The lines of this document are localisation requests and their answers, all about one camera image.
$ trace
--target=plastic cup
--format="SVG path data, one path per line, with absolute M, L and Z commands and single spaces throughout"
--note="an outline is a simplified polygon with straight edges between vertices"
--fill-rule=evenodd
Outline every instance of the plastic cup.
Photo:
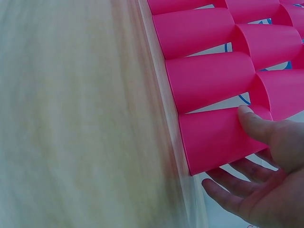
M 304 69 L 260 71 L 257 75 L 265 85 L 273 120 L 284 120 L 304 110 Z
M 304 0 L 280 0 L 280 3 L 285 3 L 285 4 L 304 4 Z
M 300 54 L 291 61 L 293 69 L 304 69 L 304 44 Z
M 172 59 L 166 66 L 180 114 L 247 92 L 256 75 L 242 52 Z
M 302 49 L 302 39 L 291 26 L 241 24 L 237 27 L 233 50 L 250 55 L 256 70 L 292 60 Z
M 271 18 L 279 9 L 279 0 L 216 0 L 216 7 L 227 8 L 235 23 Z
M 213 3 L 212 0 L 148 0 L 153 15 L 192 10 Z
M 256 114 L 271 120 L 269 110 L 251 106 Z M 180 115 L 180 130 L 191 175 L 256 153 L 267 146 L 242 129 L 237 108 Z
M 293 5 L 281 5 L 280 10 L 272 17 L 275 25 L 293 26 L 304 39 L 304 8 Z
M 224 8 L 195 9 L 153 17 L 166 59 L 189 56 L 229 43 L 235 23 Z

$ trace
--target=blue line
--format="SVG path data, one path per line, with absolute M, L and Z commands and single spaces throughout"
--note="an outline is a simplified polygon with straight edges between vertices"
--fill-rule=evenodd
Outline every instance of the blue line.
M 244 101 L 247 105 L 251 105 L 251 103 L 248 102 L 245 98 L 243 98 L 242 95 L 239 95 L 239 98 L 241 98 L 241 100 Z

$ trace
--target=wooden plank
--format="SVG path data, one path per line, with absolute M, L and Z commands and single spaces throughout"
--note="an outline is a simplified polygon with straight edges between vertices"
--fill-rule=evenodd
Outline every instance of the wooden plank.
M 200 225 L 140 5 L 0 2 L 1 227 Z

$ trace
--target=hand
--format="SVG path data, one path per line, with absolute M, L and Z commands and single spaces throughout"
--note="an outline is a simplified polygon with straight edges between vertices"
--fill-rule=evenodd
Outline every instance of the hand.
M 239 120 L 252 138 L 269 145 L 257 156 L 276 166 L 266 169 L 243 158 L 230 164 L 251 181 L 221 168 L 208 171 L 214 181 L 202 182 L 207 194 L 225 210 L 260 228 L 304 227 L 304 123 L 261 119 L 240 106 Z

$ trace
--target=wooden board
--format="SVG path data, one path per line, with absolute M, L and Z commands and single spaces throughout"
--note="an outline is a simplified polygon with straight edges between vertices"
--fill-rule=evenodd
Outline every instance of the wooden board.
M 145 0 L 3 0 L 0 29 L 1 227 L 207 227 Z

